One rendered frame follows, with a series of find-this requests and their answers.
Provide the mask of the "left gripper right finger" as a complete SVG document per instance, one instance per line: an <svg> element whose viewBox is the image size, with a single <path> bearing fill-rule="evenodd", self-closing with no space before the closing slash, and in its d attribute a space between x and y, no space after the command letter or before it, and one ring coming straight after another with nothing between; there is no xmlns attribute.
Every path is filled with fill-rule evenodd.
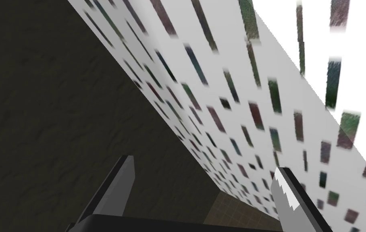
<svg viewBox="0 0 366 232"><path fill-rule="evenodd" d="M333 232L289 168L276 168L271 193L284 232Z"/></svg>

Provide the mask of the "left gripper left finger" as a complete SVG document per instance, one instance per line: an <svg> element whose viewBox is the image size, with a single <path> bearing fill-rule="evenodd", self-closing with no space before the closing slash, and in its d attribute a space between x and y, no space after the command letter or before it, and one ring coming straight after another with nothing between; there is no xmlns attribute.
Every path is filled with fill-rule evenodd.
<svg viewBox="0 0 366 232"><path fill-rule="evenodd" d="M122 155L81 213L77 224L92 214L122 216L135 180L132 155Z"/></svg>

